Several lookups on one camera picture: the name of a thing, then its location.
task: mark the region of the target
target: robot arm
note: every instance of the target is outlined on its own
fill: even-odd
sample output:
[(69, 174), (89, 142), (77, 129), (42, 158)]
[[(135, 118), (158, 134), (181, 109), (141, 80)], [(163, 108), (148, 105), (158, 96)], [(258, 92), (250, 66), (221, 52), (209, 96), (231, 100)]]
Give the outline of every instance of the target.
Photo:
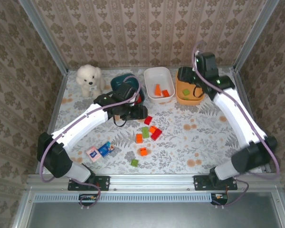
[(66, 176), (78, 182), (93, 183), (95, 177), (93, 171), (83, 164), (71, 161), (67, 153), (91, 130), (115, 115), (119, 115), (125, 121), (145, 119), (148, 116), (148, 110), (145, 106), (140, 104), (133, 105), (135, 100), (124, 103), (126, 100), (131, 99), (135, 93), (136, 90), (132, 86), (122, 83), (116, 91), (98, 96), (94, 100), (94, 104), (91, 104), (84, 113), (67, 126), (51, 135), (42, 133), (38, 139), (38, 161), (41, 162), (46, 148), (53, 142), (53, 139), (62, 135), (47, 152), (44, 159), (44, 166), (56, 178)]
[(178, 72), (178, 79), (183, 82), (195, 84), (196, 87), (200, 87), (202, 91), (210, 97), (210, 99), (222, 110), (230, 125), (232, 126), (241, 150), (235, 153), (230, 160), (222, 165), (210, 169), (209, 179), (212, 186), (220, 187), (224, 186), (226, 179), (232, 178), (239, 174), (245, 173), (260, 165), (269, 163), (271, 156), (267, 152), (264, 145), (260, 142), (260, 139), (253, 132), (251, 125), (243, 116), (242, 111), (250, 120), (256, 133), (260, 138), (265, 141), (267, 146), (273, 151), (276, 148), (275, 137), (267, 137), (267, 135), (258, 127), (252, 117), (249, 115), (246, 108), (243, 106), (239, 99), (238, 93), (235, 90), (235, 86), (228, 76), (219, 77), (219, 71), (216, 66), (215, 56), (212, 53), (195, 53), (194, 64), (203, 77), (213, 86), (218, 87), (224, 93), (231, 96), (236, 100), (238, 105), (234, 103), (224, 93), (219, 93), (211, 86), (207, 85), (200, 77), (198, 77), (195, 71), (192, 71), (191, 67), (181, 67)]

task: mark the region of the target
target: patterned wall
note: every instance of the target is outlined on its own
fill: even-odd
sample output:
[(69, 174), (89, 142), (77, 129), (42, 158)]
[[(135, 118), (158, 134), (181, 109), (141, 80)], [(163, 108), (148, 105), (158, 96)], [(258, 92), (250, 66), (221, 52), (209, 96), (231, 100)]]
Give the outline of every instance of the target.
[(278, 139), (285, 188), (285, 0), (281, 0), (241, 69), (256, 121)]
[(0, 228), (17, 212), (36, 170), (62, 75), (17, 0), (0, 0)]
[(69, 68), (190, 65), (203, 39), (232, 65), (266, 0), (33, 0)]

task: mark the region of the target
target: toy block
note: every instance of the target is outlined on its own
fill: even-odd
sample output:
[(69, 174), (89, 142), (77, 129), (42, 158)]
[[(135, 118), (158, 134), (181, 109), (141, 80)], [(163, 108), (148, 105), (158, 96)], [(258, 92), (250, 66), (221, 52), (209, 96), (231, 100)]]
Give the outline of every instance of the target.
[(161, 89), (160, 89), (160, 84), (156, 84), (156, 88), (155, 88), (154, 94), (155, 94), (156, 96), (161, 96), (161, 95), (162, 95), (162, 91), (161, 91)]
[(157, 127), (151, 126), (150, 129), (149, 129), (149, 131), (150, 131), (151, 133), (154, 133), (156, 129), (157, 129)]
[(162, 94), (163, 94), (164, 97), (170, 96), (168, 90), (163, 90), (163, 91), (162, 91)]
[(143, 127), (142, 128), (142, 136), (144, 139), (149, 138), (149, 128), (148, 127)]
[(134, 167), (137, 167), (138, 166), (138, 160), (133, 159), (132, 162), (131, 162), (131, 165), (134, 166)]
[(136, 143), (142, 143), (143, 142), (143, 135), (142, 134), (137, 134), (136, 135)]
[(152, 119), (153, 119), (153, 118), (152, 118), (151, 116), (148, 116), (148, 117), (144, 120), (144, 123), (145, 123), (146, 125), (150, 125)]
[(151, 135), (151, 138), (156, 141), (157, 138), (162, 134), (162, 131), (160, 129), (156, 129), (155, 132)]
[(190, 91), (189, 91), (189, 89), (184, 89), (184, 90), (182, 91), (182, 93), (183, 93), (185, 96), (188, 96), (188, 95), (190, 94)]
[(145, 147), (141, 148), (141, 156), (147, 156), (147, 149)]

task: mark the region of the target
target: white plush dog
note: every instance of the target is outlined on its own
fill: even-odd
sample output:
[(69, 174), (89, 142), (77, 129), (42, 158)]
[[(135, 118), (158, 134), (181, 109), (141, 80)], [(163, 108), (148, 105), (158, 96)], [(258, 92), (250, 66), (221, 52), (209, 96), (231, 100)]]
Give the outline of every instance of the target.
[(83, 97), (89, 97), (93, 90), (93, 98), (97, 98), (105, 89), (105, 80), (98, 67), (89, 64), (81, 66), (77, 71), (77, 83), (81, 86)]

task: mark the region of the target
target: orange container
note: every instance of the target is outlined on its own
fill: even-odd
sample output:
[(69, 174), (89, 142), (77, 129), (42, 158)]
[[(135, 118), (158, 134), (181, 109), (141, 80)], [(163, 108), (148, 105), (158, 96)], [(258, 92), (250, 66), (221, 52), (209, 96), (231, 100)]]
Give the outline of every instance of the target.
[[(199, 105), (201, 101), (204, 99), (204, 96), (201, 96), (200, 98), (197, 98), (195, 96), (200, 96), (203, 91), (201, 88), (197, 88), (195, 90), (195, 96), (193, 95), (193, 90), (196, 87), (194, 84), (189, 84), (187, 82), (181, 82), (177, 78), (178, 71), (176, 73), (176, 98), (178, 103), (182, 105)], [(184, 89), (188, 89), (190, 91), (190, 94), (188, 96), (185, 96), (182, 91)]]

